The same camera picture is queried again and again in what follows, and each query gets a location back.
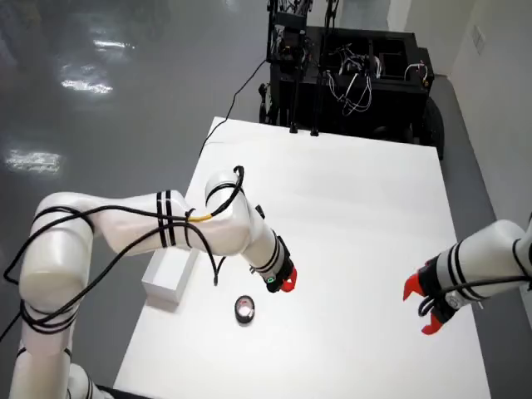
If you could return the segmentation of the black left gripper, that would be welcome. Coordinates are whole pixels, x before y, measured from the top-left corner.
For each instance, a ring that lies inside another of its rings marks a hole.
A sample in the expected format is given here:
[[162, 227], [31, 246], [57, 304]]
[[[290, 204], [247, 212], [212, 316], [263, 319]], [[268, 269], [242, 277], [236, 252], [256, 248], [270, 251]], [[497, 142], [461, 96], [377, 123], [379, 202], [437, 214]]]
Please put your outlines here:
[[294, 290], [298, 276], [293, 267], [290, 252], [280, 236], [267, 236], [264, 241], [262, 279], [270, 293], [279, 290], [289, 293]]

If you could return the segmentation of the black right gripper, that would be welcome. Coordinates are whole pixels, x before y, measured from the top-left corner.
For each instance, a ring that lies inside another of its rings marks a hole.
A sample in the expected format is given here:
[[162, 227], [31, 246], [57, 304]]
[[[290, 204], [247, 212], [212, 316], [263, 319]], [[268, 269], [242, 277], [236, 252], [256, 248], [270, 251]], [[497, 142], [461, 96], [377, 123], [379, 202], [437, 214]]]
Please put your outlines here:
[[404, 283], [403, 300], [406, 301], [413, 293], [424, 298], [419, 305], [418, 315], [426, 316], [430, 313], [430, 322], [425, 325], [421, 332], [425, 335], [433, 335], [440, 331], [443, 324], [447, 323], [456, 313], [441, 293], [442, 287], [437, 276], [437, 262], [440, 256], [429, 259], [426, 264], [412, 274]]

